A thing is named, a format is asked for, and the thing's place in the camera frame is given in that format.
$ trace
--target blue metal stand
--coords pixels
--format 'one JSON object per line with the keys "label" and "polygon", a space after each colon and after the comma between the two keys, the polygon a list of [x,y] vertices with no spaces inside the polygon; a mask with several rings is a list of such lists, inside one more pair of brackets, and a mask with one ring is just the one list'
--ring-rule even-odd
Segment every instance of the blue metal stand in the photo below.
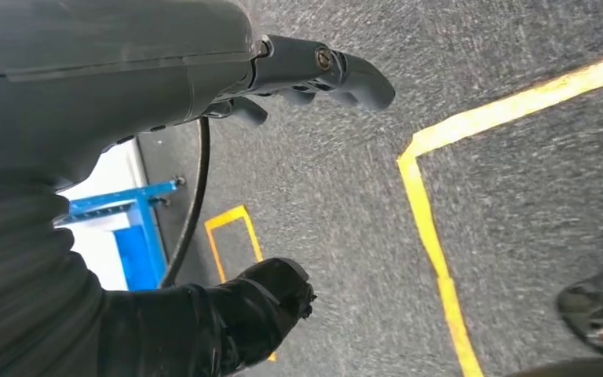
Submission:
{"label": "blue metal stand", "polygon": [[151,207],[166,201],[160,195],[174,192],[183,184],[183,179],[177,178],[155,185],[72,200],[70,214],[60,219],[57,225],[127,213],[130,228],[116,230],[114,234],[128,288],[131,291],[153,289],[163,278],[166,258]]}

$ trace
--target yellow tape line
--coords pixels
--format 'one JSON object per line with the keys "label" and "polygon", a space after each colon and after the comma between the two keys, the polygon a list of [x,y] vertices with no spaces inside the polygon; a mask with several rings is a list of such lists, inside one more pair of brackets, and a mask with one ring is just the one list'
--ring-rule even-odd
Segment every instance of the yellow tape line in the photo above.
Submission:
{"label": "yellow tape line", "polygon": [[[260,250],[260,243],[258,237],[255,235],[255,228],[253,222],[250,220],[248,211],[244,205],[232,208],[231,210],[219,214],[215,218],[211,218],[204,223],[206,234],[209,236],[209,245],[211,246],[211,253],[214,254],[214,262],[216,262],[216,268],[218,269],[218,275],[221,277],[221,282],[224,283],[227,279],[225,278],[225,271],[223,270],[223,264],[221,263],[221,256],[218,254],[216,248],[216,241],[214,240],[214,234],[212,231],[218,227],[226,225],[230,222],[243,219],[246,222],[246,228],[248,230],[248,236],[250,237],[250,244],[253,245],[253,252],[255,253],[255,260],[262,262],[262,251]],[[276,352],[269,355],[267,359],[269,361],[276,361]]]}
{"label": "yellow tape line", "polygon": [[420,130],[404,155],[420,156],[463,138],[603,87],[603,60]]}
{"label": "yellow tape line", "polygon": [[414,156],[401,156],[398,163],[419,236],[438,276],[437,283],[440,290],[440,300],[445,312],[445,320],[450,329],[451,340],[454,343],[463,375],[465,377],[483,377],[480,363],[477,361],[473,346],[470,344],[466,325],[463,323],[463,315],[461,314],[461,306],[456,295],[454,282],[450,277],[447,262],[442,247],[440,247],[436,226],[433,223],[429,196],[424,188],[419,165]]}

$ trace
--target bolt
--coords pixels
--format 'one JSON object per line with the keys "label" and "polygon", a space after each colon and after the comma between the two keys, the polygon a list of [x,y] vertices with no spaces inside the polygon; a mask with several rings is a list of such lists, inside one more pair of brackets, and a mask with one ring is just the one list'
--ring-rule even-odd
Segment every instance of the bolt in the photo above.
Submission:
{"label": "bolt", "polygon": [[329,71],[331,62],[331,51],[324,46],[318,47],[318,49],[316,49],[316,64],[318,64],[318,68],[323,71]]}
{"label": "bolt", "polygon": [[174,184],[177,186],[183,186],[186,184],[186,178],[182,177],[181,175],[175,175],[172,179],[174,180]]}

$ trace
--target black cable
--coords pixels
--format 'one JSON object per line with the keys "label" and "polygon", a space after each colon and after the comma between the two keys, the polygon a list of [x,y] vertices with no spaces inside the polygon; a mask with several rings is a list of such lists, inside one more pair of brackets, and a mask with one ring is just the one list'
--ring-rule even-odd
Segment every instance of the black cable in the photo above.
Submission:
{"label": "black cable", "polygon": [[174,285],[174,279],[179,273],[181,264],[184,262],[186,253],[188,253],[188,247],[191,244],[193,233],[195,233],[197,223],[199,220],[199,212],[202,209],[202,202],[204,201],[204,192],[206,191],[206,176],[209,173],[209,153],[210,153],[210,138],[209,138],[209,119],[202,117],[198,121],[198,139],[199,139],[199,158],[198,158],[198,172],[196,180],[196,190],[193,196],[193,201],[186,214],[186,221],[184,222],[183,228],[181,228],[181,235],[177,241],[177,246],[174,248],[172,258],[168,263],[167,271],[165,276],[160,280],[160,287],[172,287]]}

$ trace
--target white surface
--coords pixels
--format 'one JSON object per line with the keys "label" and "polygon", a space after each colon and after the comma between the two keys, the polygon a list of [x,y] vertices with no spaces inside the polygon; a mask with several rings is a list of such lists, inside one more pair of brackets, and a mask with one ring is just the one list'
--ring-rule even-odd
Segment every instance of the white surface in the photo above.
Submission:
{"label": "white surface", "polygon": [[[146,185],[146,178],[140,153],[137,150],[137,143],[130,141],[104,153],[86,181],[60,194],[73,200],[143,185]],[[112,231],[129,226],[126,214],[66,225],[75,236],[72,250],[84,258],[86,266],[98,276],[100,285],[106,290],[128,290],[119,249]]]}
{"label": "white surface", "polygon": [[128,291],[114,233],[79,228],[73,229],[73,234],[73,251],[84,258],[86,267],[98,276],[100,285],[108,291]]}

